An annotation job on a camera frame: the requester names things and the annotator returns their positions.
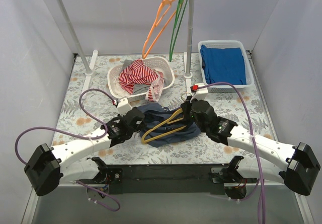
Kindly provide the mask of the yellow clothes hanger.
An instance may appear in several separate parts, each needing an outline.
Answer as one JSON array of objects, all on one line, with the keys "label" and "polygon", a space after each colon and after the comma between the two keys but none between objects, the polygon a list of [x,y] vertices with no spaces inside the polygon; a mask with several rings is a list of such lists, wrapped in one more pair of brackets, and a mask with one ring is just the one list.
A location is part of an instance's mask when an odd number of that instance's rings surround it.
[{"label": "yellow clothes hanger", "polygon": [[164,108],[158,103],[139,107],[145,115],[145,127],[140,132],[141,142],[152,147],[161,147],[198,136],[200,131],[195,123],[184,115],[185,107],[185,102],[174,110]]}]

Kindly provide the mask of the navy blue tank top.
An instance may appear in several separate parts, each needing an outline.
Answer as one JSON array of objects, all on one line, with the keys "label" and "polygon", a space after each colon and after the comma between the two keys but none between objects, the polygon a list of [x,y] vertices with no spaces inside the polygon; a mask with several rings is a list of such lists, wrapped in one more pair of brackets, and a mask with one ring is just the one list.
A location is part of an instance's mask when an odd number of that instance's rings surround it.
[{"label": "navy blue tank top", "polygon": [[[144,118],[145,128],[140,132],[141,137],[143,137],[146,131],[148,131],[149,129],[152,129],[153,127],[157,126],[161,122],[171,117],[172,114],[177,110],[177,109],[170,110],[167,107],[161,106],[159,103],[142,105],[137,108],[145,115],[145,118]],[[185,124],[180,122],[177,122],[174,124],[164,124],[163,126],[156,129],[155,131],[149,133],[146,138],[149,139],[151,137],[156,137],[158,135],[161,135],[162,133],[166,133],[168,131],[172,131],[174,129],[177,129],[183,126],[185,126]],[[158,138],[156,140],[152,140],[147,144],[152,147],[161,147],[171,143],[184,142],[184,141],[193,139],[199,136],[200,134],[201,134],[201,131],[199,130],[197,125],[193,123],[192,125],[185,127],[183,130],[174,132],[172,134]]]}]

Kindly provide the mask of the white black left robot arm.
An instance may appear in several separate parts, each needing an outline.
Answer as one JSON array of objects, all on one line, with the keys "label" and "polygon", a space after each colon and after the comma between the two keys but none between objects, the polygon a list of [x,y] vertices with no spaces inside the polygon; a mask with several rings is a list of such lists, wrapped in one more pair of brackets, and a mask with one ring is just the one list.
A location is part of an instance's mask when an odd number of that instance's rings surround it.
[{"label": "white black left robot arm", "polygon": [[107,178],[103,162],[85,161],[83,158],[131,139],[133,133],[143,129],[143,119],[144,114],[133,108],[124,116],[118,115],[83,139],[56,147],[49,147],[45,143],[38,146],[24,167],[24,172],[37,196],[49,194],[60,183],[79,179],[103,183]]}]

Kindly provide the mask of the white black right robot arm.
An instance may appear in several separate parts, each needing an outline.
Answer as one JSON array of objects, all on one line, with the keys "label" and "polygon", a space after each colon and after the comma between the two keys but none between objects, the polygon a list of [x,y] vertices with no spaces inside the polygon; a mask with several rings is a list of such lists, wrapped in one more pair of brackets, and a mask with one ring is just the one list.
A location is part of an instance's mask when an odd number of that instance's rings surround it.
[{"label": "white black right robot arm", "polygon": [[205,100],[188,97],[181,109],[184,120],[194,122],[212,141],[258,155],[260,159],[253,161],[234,157],[226,168],[231,181],[263,177],[283,183],[297,194],[311,194],[320,164],[309,145],[286,144],[252,135],[236,122],[218,116]]}]

